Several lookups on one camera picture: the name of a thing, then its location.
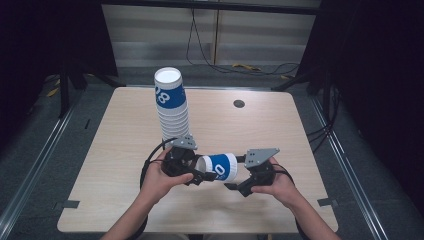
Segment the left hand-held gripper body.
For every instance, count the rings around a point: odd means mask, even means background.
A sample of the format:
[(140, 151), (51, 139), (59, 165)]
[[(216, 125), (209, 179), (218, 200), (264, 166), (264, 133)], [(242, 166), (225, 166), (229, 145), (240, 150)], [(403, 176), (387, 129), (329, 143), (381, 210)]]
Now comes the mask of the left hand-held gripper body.
[(162, 171), (168, 176), (180, 176), (191, 171), (197, 144), (191, 134), (167, 140), (171, 150), (165, 155)]

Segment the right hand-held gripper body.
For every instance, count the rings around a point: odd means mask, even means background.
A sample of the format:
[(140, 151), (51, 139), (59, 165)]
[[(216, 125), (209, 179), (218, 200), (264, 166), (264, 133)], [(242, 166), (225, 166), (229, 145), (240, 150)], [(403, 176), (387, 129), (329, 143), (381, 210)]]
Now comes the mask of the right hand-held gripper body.
[(246, 180), (248, 186), (268, 186), (275, 177), (271, 157), (280, 152), (279, 148), (249, 149), (245, 157), (245, 168), (250, 177)]

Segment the single blue label paper cup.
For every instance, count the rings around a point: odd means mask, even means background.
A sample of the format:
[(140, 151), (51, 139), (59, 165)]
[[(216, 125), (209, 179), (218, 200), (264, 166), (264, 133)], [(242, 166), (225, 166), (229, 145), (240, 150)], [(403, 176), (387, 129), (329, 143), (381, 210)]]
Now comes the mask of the single blue label paper cup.
[(216, 180), (231, 182), (237, 176), (238, 162), (232, 153), (203, 155), (198, 158), (195, 169), (202, 173), (215, 173)]

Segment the stack of white paper cups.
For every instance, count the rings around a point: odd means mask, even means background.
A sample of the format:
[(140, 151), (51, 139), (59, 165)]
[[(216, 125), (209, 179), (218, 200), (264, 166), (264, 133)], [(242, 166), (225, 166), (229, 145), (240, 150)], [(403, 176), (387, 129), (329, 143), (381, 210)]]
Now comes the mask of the stack of white paper cups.
[(154, 83), (162, 138), (189, 134), (188, 103), (181, 72), (173, 67), (161, 68), (154, 74)]

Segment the person's right hand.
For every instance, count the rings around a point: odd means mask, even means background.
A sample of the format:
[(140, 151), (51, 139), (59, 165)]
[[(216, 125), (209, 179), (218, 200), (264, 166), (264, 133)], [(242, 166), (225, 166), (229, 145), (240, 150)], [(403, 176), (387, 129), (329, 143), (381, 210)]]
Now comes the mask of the person's right hand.
[(288, 209), (295, 209), (296, 202), (299, 198), (298, 190), (287, 175), (285, 168), (280, 166), (274, 157), (271, 157), (269, 162), (277, 171), (273, 183), (270, 186), (253, 186), (251, 191), (253, 193), (272, 195)]

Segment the person's left hand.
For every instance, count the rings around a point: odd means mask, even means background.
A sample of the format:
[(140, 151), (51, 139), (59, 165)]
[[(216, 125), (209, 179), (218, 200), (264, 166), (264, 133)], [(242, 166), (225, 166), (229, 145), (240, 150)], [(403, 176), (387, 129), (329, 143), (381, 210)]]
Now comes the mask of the person's left hand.
[(182, 185), (193, 179), (192, 173), (170, 177), (162, 171), (162, 162), (170, 148), (163, 150), (159, 156), (148, 165), (140, 190), (142, 199), (152, 204), (158, 203), (174, 186)]

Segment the yellow strip on floor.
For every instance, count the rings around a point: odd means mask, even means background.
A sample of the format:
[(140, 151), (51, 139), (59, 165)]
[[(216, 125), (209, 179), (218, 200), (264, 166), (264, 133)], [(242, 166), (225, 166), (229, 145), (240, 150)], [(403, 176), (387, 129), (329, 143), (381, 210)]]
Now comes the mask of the yellow strip on floor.
[(251, 65), (246, 65), (246, 64), (239, 64), (239, 63), (232, 64), (232, 67), (233, 68), (243, 68), (245, 70), (254, 71), (254, 72), (260, 72), (261, 71), (261, 69), (258, 68), (258, 67), (251, 66)]

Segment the black metal stand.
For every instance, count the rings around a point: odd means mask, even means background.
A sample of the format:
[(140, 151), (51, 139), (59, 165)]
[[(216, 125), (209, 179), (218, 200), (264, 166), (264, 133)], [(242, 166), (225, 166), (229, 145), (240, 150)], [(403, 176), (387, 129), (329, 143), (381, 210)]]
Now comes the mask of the black metal stand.
[(124, 83), (113, 80), (111, 77), (102, 74), (98, 69), (81, 60), (75, 58), (65, 59), (61, 64), (59, 74), (60, 118), (63, 118), (70, 110), (69, 83), (72, 83), (73, 87), (77, 90), (85, 90), (88, 86), (88, 82), (84, 77), (85, 74), (92, 74), (94, 77), (114, 88), (125, 87)]
[(306, 92), (309, 96), (317, 96), (319, 92), (322, 92), (324, 116), (329, 118), (331, 80), (330, 71), (325, 66), (312, 67), (304, 73), (298, 73), (295, 77), (291, 77), (282, 85), (272, 87), (271, 90), (284, 92), (295, 84), (304, 82), (308, 83)]

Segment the black curtain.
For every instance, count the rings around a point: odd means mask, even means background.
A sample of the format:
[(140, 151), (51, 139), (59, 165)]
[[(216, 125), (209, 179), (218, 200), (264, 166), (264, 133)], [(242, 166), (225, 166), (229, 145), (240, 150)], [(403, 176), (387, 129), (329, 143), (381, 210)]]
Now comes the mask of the black curtain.
[(0, 151), (63, 69), (118, 74), (99, 0), (0, 0)]
[(424, 0), (321, 0), (300, 70), (330, 81), (424, 216)]

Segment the black overhead bar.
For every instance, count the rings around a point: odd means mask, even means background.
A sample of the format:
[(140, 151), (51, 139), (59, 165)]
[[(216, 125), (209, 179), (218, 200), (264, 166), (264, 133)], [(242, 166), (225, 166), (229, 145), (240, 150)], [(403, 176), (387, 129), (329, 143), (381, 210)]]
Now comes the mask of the black overhead bar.
[(255, 13), (281, 13), (297, 15), (321, 15), (326, 13), (326, 11), (321, 8), (313, 7), (277, 6), (192, 0), (99, 0), (99, 2), (101, 4), (106, 5), (223, 10)]

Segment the metal floor rail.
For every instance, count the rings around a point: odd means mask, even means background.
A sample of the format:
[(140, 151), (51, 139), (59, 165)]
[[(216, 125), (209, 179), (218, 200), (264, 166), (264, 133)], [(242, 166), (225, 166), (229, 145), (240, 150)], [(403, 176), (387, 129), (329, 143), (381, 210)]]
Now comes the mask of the metal floor rail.
[(370, 232), (374, 240), (389, 240), (385, 229), (383, 228), (382, 222), (375, 208), (372, 206), (366, 192), (361, 185), (359, 178), (357, 177), (348, 156), (338, 139), (338, 136), (334, 130), (330, 128), (330, 123), (325, 119), (323, 107), (317, 97), (310, 98), (311, 103), (314, 107), (314, 111), (317, 114), (320, 124), (324, 128), (324, 133), (327, 141), (329, 142), (333, 153), (340, 165), (341, 171), (343, 172), (349, 188), (355, 198), (355, 201), (364, 217), (365, 222), (370, 229)]
[(70, 105), (63, 108), (63, 112), (55, 120), (54, 127), (51, 129), (48, 138), (43, 142), (41, 150), (36, 154), (27, 152), (27, 155), (31, 157), (32, 164), (15, 194), (0, 215), (0, 239), (6, 239), (12, 231), (44, 168), (47, 166), (57, 143), (72, 118), (74, 109), (78, 105), (83, 93), (83, 90), (77, 91)]

